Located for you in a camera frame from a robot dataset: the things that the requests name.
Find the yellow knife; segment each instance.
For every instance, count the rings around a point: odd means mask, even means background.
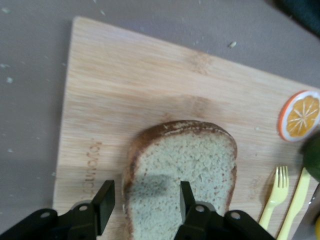
[[[291,205],[289,207],[282,228],[276,240],[287,240],[294,218],[299,213],[299,211],[305,203],[309,182],[310,174],[307,172],[305,168],[303,168],[298,185],[294,192],[293,199],[291,201]]]

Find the yellow fork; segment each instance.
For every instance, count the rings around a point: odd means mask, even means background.
[[[272,192],[266,203],[262,216],[260,218],[260,226],[267,230],[269,221],[275,207],[283,203],[288,196],[289,191],[289,174],[287,166],[276,167]]]

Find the bread crust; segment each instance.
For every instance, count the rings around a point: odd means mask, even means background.
[[[158,141],[160,138],[165,138],[172,135],[179,135],[185,132],[193,132],[195,134],[200,134],[202,131],[211,132],[214,134],[221,134],[228,136],[231,140],[231,148],[233,148],[234,159],[237,158],[237,144],[234,138],[222,127],[211,123],[211,122],[203,122],[197,120],[178,120],[178,121],[170,121],[166,123],[162,123],[156,126],[153,126],[149,129],[144,130],[140,135],[133,141],[131,147],[128,151],[128,167],[125,169],[123,173],[123,181],[122,181],[122,197],[124,201],[124,213],[126,218],[126,227],[125,227],[125,236],[126,240],[133,240],[132,233],[134,231],[133,224],[131,220],[131,209],[129,207],[130,202],[130,188],[135,180],[135,172],[137,166],[139,165],[140,156],[146,151],[146,149]],[[236,165],[231,171],[231,175],[233,176],[233,185],[230,187],[230,191],[227,199],[227,209],[231,203],[231,199],[233,196],[233,192],[236,185],[236,177],[237,177],[237,167]]]

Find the slice of bread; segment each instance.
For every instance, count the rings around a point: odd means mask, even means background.
[[[180,181],[196,201],[228,211],[236,183],[237,145],[221,127],[195,120],[142,132],[129,153],[122,182],[126,240],[171,240],[182,224]]]

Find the white speck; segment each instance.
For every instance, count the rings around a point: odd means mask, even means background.
[[[3,7],[3,8],[1,8],[1,10],[2,10],[2,12],[4,12],[5,14],[8,14],[8,13],[11,12],[11,11],[10,11],[10,8],[8,8],[8,7]]]
[[[233,41],[233,42],[231,42],[230,44],[229,44],[229,48],[234,48],[235,46],[237,45],[237,42],[236,41]]]
[[[10,68],[10,66],[8,64],[1,63],[0,68],[2,68],[2,69]]]
[[[13,80],[11,77],[7,77],[7,78],[6,78],[6,82],[7,82],[8,84],[12,84],[12,83],[14,82],[14,80]]]

